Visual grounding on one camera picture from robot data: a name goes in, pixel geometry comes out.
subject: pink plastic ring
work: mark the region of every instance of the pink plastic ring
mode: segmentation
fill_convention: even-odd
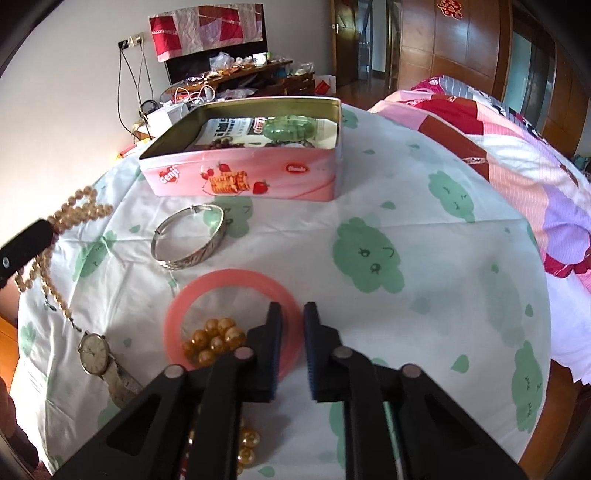
[[[168,359],[173,364],[184,366],[187,370],[194,370],[189,360],[184,356],[181,340],[181,325],[189,307],[201,295],[210,290],[222,287],[254,288],[278,302],[283,310],[283,342],[279,360],[279,379],[283,379],[294,366],[304,343],[304,322],[301,311],[294,297],[281,284],[272,278],[251,270],[217,270],[199,277],[181,290],[173,300],[166,313],[164,321],[164,348]]]

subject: wristwatch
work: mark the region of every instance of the wristwatch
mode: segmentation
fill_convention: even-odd
[[[137,380],[117,363],[104,335],[85,332],[78,353],[84,371],[107,383],[111,400],[119,408],[124,408],[142,390]]]

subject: watch strap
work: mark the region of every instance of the watch strap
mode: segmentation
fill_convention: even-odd
[[[122,374],[126,376],[125,379],[127,380],[126,383],[129,388],[124,383]],[[124,408],[137,396],[141,389],[136,380],[127,374],[127,372],[125,372],[112,357],[109,359],[109,365],[107,366],[105,373],[102,375],[102,379],[109,386],[111,400],[119,408]]]

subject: pink tin box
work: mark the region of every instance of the pink tin box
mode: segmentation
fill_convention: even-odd
[[[335,148],[256,147],[185,151],[208,120],[303,115],[337,124]],[[173,125],[140,156],[159,196],[259,196],[328,202],[340,170],[342,109],[325,97],[268,97],[207,103]]]

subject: silver bangle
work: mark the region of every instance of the silver bangle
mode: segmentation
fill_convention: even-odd
[[[212,210],[215,210],[220,214],[220,222],[209,242],[207,242],[203,247],[201,247],[196,252],[186,256],[185,258],[181,258],[179,260],[161,260],[156,256],[156,243],[158,242],[158,239],[164,233],[164,231],[169,225],[187,215],[193,215],[199,212],[211,212]],[[158,228],[154,231],[154,237],[152,239],[150,253],[152,253],[152,257],[156,260],[156,262],[160,264],[161,267],[166,268],[168,270],[181,270],[183,268],[189,268],[207,260],[209,257],[213,255],[213,253],[222,243],[222,239],[226,234],[226,228],[227,225],[225,221],[224,211],[221,207],[218,207],[217,205],[213,204],[193,205],[171,215],[164,222],[158,225]]]

